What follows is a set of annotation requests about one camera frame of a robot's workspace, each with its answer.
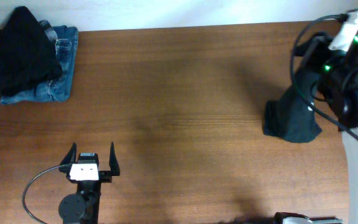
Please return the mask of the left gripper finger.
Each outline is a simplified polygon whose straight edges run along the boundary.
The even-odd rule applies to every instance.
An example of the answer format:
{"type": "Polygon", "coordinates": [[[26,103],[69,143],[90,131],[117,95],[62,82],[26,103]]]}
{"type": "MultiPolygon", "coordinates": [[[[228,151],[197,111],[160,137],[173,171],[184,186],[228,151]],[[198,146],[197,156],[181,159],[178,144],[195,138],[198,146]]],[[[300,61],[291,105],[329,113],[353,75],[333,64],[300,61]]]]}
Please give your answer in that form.
{"type": "Polygon", "coordinates": [[[72,164],[76,161],[76,143],[74,142],[66,154],[66,156],[62,159],[60,165],[68,165],[72,164]]]}
{"type": "Polygon", "coordinates": [[[116,152],[114,148],[114,143],[111,143],[110,153],[109,153],[109,166],[112,176],[120,176],[121,170],[119,167],[119,163],[117,161],[116,152]]]}

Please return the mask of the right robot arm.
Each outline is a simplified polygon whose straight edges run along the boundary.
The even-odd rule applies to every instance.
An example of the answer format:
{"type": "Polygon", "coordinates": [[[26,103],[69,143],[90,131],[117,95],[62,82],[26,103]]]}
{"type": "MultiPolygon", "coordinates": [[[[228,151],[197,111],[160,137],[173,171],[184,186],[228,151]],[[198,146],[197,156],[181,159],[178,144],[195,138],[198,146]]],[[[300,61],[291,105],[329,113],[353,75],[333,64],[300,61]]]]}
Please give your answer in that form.
{"type": "Polygon", "coordinates": [[[319,91],[337,116],[332,119],[316,110],[342,132],[349,174],[349,223],[358,223],[358,25],[343,23],[332,41],[315,37],[307,48],[298,69],[300,78],[291,71],[291,82],[302,102],[313,107],[300,89],[300,82],[311,72],[317,80],[306,86],[306,92],[319,91]]]}

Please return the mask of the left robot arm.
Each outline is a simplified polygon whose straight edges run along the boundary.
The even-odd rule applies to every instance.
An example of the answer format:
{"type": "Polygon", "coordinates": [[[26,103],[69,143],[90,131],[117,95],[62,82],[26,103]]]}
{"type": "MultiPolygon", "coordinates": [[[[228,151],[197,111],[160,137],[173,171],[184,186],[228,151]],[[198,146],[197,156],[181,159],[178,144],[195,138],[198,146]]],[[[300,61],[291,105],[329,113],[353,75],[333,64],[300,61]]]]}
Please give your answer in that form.
{"type": "Polygon", "coordinates": [[[58,206],[63,224],[98,224],[101,185],[111,183],[113,177],[121,174],[114,144],[110,146],[109,167],[99,170],[97,153],[77,154],[76,144],[72,144],[58,168],[76,184],[76,192],[65,196],[58,206]]]}

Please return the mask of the dark clothes pile right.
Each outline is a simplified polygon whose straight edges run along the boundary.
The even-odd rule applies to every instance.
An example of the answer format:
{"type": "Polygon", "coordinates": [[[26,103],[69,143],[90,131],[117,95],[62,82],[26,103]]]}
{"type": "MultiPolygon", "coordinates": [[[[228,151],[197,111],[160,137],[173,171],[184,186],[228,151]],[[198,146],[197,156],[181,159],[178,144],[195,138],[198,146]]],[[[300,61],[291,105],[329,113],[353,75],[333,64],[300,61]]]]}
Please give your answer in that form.
{"type": "Polygon", "coordinates": [[[279,100],[269,100],[266,103],[262,131],[266,136],[284,141],[308,143],[322,129],[315,120],[314,111],[303,102],[292,85],[279,100]]]}

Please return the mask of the folded blue jeans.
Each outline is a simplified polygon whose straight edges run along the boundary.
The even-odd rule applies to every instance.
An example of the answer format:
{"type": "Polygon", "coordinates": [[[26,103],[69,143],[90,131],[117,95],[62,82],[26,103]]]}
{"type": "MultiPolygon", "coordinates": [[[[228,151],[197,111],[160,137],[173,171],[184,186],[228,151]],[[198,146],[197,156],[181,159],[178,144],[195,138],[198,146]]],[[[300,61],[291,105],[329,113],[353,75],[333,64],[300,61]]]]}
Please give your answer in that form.
{"type": "Polygon", "coordinates": [[[53,27],[46,20],[40,21],[39,24],[49,41],[55,46],[55,54],[62,68],[62,75],[59,78],[42,82],[35,88],[22,91],[14,96],[2,96],[0,97],[2,105],[21,101],[39,103],[64,102],[70,97],[78,48],[78,29],[67,26],[53,27]]]}

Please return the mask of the black folded garment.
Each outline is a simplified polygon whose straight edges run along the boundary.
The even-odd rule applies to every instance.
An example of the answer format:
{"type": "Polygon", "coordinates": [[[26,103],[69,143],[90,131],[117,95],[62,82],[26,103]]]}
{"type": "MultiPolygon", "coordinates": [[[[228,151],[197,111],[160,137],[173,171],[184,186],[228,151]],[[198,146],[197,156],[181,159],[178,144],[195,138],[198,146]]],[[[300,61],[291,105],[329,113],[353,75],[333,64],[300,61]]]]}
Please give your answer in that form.
{"type": "Polygon", "coordinates": [[[55,45],[25,6],[0,29],[0,95],[14,96],[62,76],[55,45]]]}

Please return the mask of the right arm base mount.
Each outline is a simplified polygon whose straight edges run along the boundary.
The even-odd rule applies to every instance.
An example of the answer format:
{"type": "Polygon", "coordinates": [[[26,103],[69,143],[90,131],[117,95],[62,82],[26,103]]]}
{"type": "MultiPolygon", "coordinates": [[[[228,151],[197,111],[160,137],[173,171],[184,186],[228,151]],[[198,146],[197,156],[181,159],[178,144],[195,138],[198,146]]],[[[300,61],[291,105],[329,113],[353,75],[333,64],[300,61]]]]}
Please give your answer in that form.
{"type": "Polygon", "coordinates": [[[310,218],[303,214],[277,212],[273,224],[343,224],[338,218],[310,218]]]}

